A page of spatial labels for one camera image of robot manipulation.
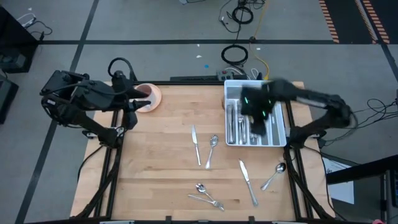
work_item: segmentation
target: orange striped tape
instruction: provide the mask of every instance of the orange striped tape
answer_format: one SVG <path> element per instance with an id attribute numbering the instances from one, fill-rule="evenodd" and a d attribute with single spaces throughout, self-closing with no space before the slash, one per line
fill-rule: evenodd
<path id="1" fill-rule="evenodd" d="M 325 16 L 326 24 L 328 25 L 331 38 L 333 39 L 334 43 L 340 43 L 340 41 L 338 40 L 338 35 L 335 29 L 335 25 L 331 20 L 328 7 L 325 4 L 325 0 L 319 0 L 319 5 L 321 6 L 323 16 Z"/>
<path id="2" fill-rule="evenodd" d="M 368 4 L 369 0 L 363 0 L 363 2 L 366 5 L 366 4 Z M 366 16 L 365 16 L 364 12 L 361 10 L 361 7 L 359 6 L 357 1 L 355 1 L 355 4 L 356 4 L 356 7 L 358 8 L 359 13 L 361 14 L 362 20 L 365 23 L 366 28 L 368 29 L 369 35 L 372 38 L 372 44 L 375 44 L 376 43 L 376 37 L 373 34 L 373 31 L 371 29 L 371 25 L 368 23 L 368 20 L 366 20 Z"/>
<path id="3" fill-rule="evenodd" d="M 372 3 L 369 0 L 363 0 L 363 3 L 365 5 L 365 9 L 368 11 L 369 15 L 371 16 L 373 23 L 376 25 L 376 29 L 379 32 L 381 39 L 383 40 L 384 43 L 390 44 L 390 37 L 387 35 L 386 30 L 384 30 L 384 27 L 381 24 L 379 17 L 377 16 L 377 13 L 372 7 Z"/>

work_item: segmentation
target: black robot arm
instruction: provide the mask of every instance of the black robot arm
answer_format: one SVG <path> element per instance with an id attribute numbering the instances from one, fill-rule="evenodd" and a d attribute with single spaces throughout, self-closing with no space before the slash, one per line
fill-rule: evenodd
<path id="1" fill-rule="evenodd" d="M 297 88 L 287 80 L 278 79 L 264 83 L 261 88 L 243 87 L 241 113 L 251 116 L 253 123 L 251 132 L 264 135 L 264 120 L 268 119 L 277 101 L 298 101 L 300 103 L 323 108 L 326 114 L 302 127 L 291 127 L 289 144 L 302 148 L 305 140 L 328 128 L 344 128 L 349 126 L 351 108 L 338 95 L 328 95 L 311 90 Z"/>
<path id="2" fill-rule="evenodd" d="M 86 111 L 123 110 L 120 128 L 130 130 L 137 124 L 135 110 L 150 104 L 150 101 L 132 101 L 145 98 L 147 94 L 135 90 L 133 82 L 121 71 L 112 75 L 112 85 L 90 80 L 88 74 L 55 71 L 45 84 L 40 95 L 46 113 L 59 125 L 78 125 L 96 134 L 100 144 L 118 147 L 121 142 L 118 130 L 105 128 L 86 115 Z"/>

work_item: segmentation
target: table knife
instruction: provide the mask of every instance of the table knife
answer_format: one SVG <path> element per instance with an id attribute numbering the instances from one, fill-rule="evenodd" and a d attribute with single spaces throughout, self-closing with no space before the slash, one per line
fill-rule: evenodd
<path id="1" fill-rule="evenodd" d="M 253 189 L 251 188 L 251 184 L 250 184 L 250 180 L 249 180 L 249 174 L 248 174 L 248 170 L 246 169 L 246 167 L 244 166 L 244 163 L 241 159 L 239 159 L 239 165 L 241 166 L 241 170 L 243 173 L 243 177 L 246 181 L 246 183 L 248 184 L 249 187 L 249 191 L 250 191 L 250 196 L 251 196 L 251 200 L 253 202 L 253 205 L 256 207 L 259 205 L 259 203 L 257 202 L 256 196 L 254 195 Z"/>
<path id="2" fill-rule="evenodd" d="M 228 144 L 235 143 L 234 105 L 226 105 Z"/>
<path id="3" fill-rule="evenodd" d="M 195 150 L 197 152 L 198 165 L 201 166 L 200 156 L 199 156 L 199 148 L 198 148 L 198 140 L 197 140 L 197 131 L 195 130 L 195 125 L 192 125 L 192 141 L 195 145 Z"/>

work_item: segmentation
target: wooden table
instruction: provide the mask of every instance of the wooden table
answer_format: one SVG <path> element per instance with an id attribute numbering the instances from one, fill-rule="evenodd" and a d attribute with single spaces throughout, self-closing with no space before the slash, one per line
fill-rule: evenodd
<path id="1" fill-rule="evenodd" d="M 295 85 L 303 86 L 303 83 L 295 82 Z M 224 86 L 159 88 L 163 97 L 159 107 L 150 113 L 138 113 L 138 124 L 124 137 L 112 219 L 164 220 L 165 216 L 171 215 L 173 220 L 236 221 L 248 220 L 248 216 L 254 216 L 258 221 L 295 220 L 287 172 L 277 176 L 265 192 L 260 190 L 260 185 L 275 172 L 275 166 L 283 161 L 283 149 L 227 147 L 221 107 Z M 296 125 L 311 122 L 308 106 L 292 103 L 292 111 Z M 112 113 L 95 114 L 95 120 L 104 126 L 110 125 L 111 117 Z M 201 167 L 197 164 L 192 143 L 193 124 L 197 131 Z M 218 135 L 219 142 L 214 149 L 211 169 L 206 170 L 204 164 L 210 151 L 209 140 L 214 134 Z M 305 145 L 318 149 L 315 140 L 307 140 Z M 89 140 L 85 156 L 96 148 L 98 141 Z M 82 211 L 98 189 L 104 154 L 105 150 L 100 151 L 82 169 L 71 215 Z M 239 158 L 248 169 L 258 207 L 252 205 Z M 334 216 L 327 202 L 321 157 L 302 149 L 302 158 L 308 189 Z M 198 193 L 195 184 L 199 182 L 224 204 L 225 212 L 187 197 L 187 194 Z M 299 188 L 297 190 L 302 216 L 305 217 L 302 194 Z M 104 194 L 102 214 L 107 201 L 108 192 Z"/>

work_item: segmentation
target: yellow cable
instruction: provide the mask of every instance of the yellow cable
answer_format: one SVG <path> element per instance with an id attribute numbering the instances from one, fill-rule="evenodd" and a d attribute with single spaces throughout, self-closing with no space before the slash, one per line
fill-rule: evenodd
<path id="1" fill-rule="evenodd" d="M 259 30 L 260 30 L 262 18 L 264 17 L 264 14 L 266 13 L 266 10 L 267 10 L 267 8 L 268 8 L 268 3 L 269 3 L 269 1 L 270 1 L 270 0 L 266 0 L 266 3 L 265 3 L 265 5 L 264 5 L 264 7 L 262 8 L 262 12 L 261 12 L 259 24 L 257 25 L 256 32 L 254 33 L 254 36 L 253 36 L 254 38 L 256 38 L 257 33 L 258 33 Z M 251 43 L 249 43 L 249 49 L 250 49 L 251 53 L 257 58 L 257 60 L 259 60 L 260 62 L 262 62 L 262 63 L 266 66 L 267 73 L 266 73 L 264 79 L 265 79 L 265 80 L 268 80 L 268 78 L 269 78 L 269 66 L 268 66 L 267 62 L 266 62 L 265 60 L 261 59 L 259 56 L 257 56 L 257 55 L 253 52 L 253 50 L 251 49 Z"/>

